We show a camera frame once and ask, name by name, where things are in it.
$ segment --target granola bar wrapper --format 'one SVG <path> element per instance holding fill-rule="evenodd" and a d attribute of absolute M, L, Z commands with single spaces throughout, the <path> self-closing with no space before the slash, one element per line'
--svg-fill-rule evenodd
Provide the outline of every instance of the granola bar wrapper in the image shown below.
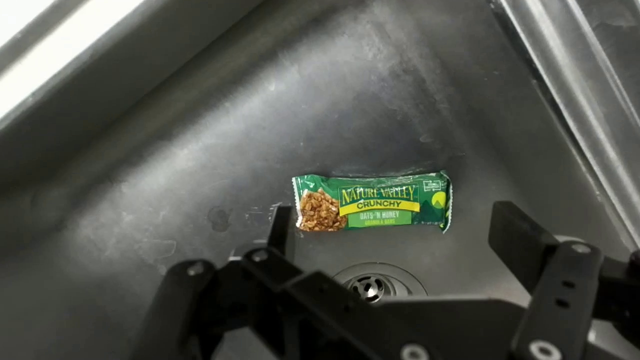
<path fill-rule="evenodd" d="M 441 231 L 452 224 L 452 183 L 443 172 L 394 178 L 291 178 L 298 228 L 338 231 L 433 224 Z"/>

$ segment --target sink basin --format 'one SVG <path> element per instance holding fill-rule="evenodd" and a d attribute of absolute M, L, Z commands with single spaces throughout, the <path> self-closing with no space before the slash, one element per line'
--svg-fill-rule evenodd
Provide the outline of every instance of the sink basin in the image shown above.
<path fill-rule="evenodd" d="M 143 5 L 132 16 L 143 17 Z M 27 157 L 0 203 L 3 357 L 125 357 L 162 274 L 185 258 L 221 265 L 265 237 L 274 206 L 291 203 L 296 174 L 446 170 L 456 193 L 446 233 L 291 231 L 289 256 L 305 270 L 360 265 L 405 276 L 426 296 L 525 303 L 486 243 L 495 200 L 607 256 L 634 247 L 484 2 L 267 2 L 175 68 L 107 121 L 65 108 L 70 131 L 46 138 L 42 154 L 0 136 Z M 30 126 L 46 134 L 55 123 Z M 246 357 L 237 337 L 221 357 Z"/>

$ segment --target stainless steel sink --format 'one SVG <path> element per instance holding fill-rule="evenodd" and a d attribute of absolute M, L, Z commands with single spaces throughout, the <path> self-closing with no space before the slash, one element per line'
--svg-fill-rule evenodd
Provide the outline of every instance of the stainless steel sink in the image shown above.
<path fill-rule="evenodd" d="M 134 16 L 143 20 L 143 5 Z M 427 296 L 525 303 L 486 243 L 495 200 L 614 258 L 638 240 L 486 2 L 267 2 L 125 108 L 107 121 L 95 114 L 95 126 L 67 117 L 72 134 L 30 121 L 59 131 L 48 147 L 0 136 L 0 170 L 27 157 L 0 206 L 3 357 L 125 357 L 168 265 L 223 264 L 263 237 L 296 174 L 446 170 L 456 195 L 446 233 L 289 235 L 302 268 L 339 278 L 360 265 Z M 244 340 L 221 357 L 246 357 Z"/>

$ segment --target sink drain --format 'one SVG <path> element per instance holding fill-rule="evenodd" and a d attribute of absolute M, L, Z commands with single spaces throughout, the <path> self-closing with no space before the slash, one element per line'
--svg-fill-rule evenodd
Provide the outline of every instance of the sink drain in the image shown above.
<path fill-rule="evenodd" d="M 389 264 L 356 264 L 338 271 L 336 278 L 370 303 L 385 298 L 426 296 L 422 283 L 411 274 Z"/>

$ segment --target green wrapper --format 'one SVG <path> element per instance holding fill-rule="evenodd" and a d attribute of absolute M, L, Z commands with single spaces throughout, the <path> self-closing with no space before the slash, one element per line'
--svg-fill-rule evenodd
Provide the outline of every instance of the green wrapper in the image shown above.
<path fill-rule="evenodd" d="M 447 229 L 452 221 L 452 183 L 443 172 L 396 178 L 305 174 L 291 182 L 298 228 L 308 231 L 403 224 L 433 224 Z"/>

